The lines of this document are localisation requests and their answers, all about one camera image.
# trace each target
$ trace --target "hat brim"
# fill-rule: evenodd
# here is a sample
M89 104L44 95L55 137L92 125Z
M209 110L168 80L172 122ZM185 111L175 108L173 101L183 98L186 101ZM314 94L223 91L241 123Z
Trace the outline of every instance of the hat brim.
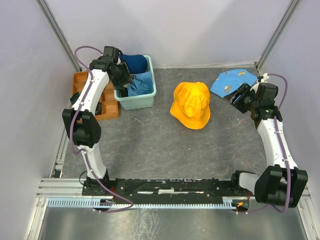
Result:
M207 106L206 108L203 109L203 113L201 117L202 119L199 121L195 121L194 119L190 119L189 117L187 117L186 114L180 108L179 101L178 101L179 89L181 89L184 84L185 82L180 83L174 90L173 104L170 108L170 113L187 128L193 129L193 130L202 129L210 120L210 116L211 116L210 107Z

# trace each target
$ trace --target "gray wall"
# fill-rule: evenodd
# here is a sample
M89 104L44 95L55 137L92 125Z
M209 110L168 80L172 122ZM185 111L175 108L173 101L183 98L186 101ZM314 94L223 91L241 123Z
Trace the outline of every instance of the gray wall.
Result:
M307 170L308 187L320 217L320 1L303 0L268 58L263 72L288 79L282 106L284 134L291 155ZM271 83L282 83L272 77Z
M74 68L34 0L0 9L0 238L23 239L48 177Z
M47 2L71 48L115 46L164 68L259 60L291 0ZM87 64L99 56L79 55Z

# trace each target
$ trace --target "folded blue fabric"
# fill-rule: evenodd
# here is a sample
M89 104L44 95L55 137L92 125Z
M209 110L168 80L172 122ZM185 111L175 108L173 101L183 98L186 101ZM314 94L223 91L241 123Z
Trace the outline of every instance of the folded blue fabric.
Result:
M128 97L151 94L154 91L151 71L135 74L132 83L128 86Z
M128 70L131 74L142 74L147 71L148 61L143 55L123 54L123 61L128 66Z
M252 86L257 81L257 77L245 69L234 69L220 73L213 83L210 91L223 98L232 94L243 83Z

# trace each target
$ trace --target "yellow bucket hat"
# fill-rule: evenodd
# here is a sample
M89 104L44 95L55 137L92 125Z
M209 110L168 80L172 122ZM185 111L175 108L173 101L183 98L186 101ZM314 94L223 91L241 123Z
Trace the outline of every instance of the yellow bucket hat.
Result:
M202 129L210 119L210 92L203 82L181 82L173 93L170 113L189 129Z

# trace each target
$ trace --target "brown wooden organizer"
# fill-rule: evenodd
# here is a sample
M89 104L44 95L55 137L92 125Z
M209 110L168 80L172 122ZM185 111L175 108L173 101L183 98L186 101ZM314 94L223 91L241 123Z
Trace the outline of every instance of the brown wooden organizer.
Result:
M85 87L87 79L87 71L76 72L73 74L72 95L77 92L81 93ZM111 81L109 81L105 86L99 101L101 102L102 114L95 116L98 121L114 119L120 116L118 102L115 100L114 87Z

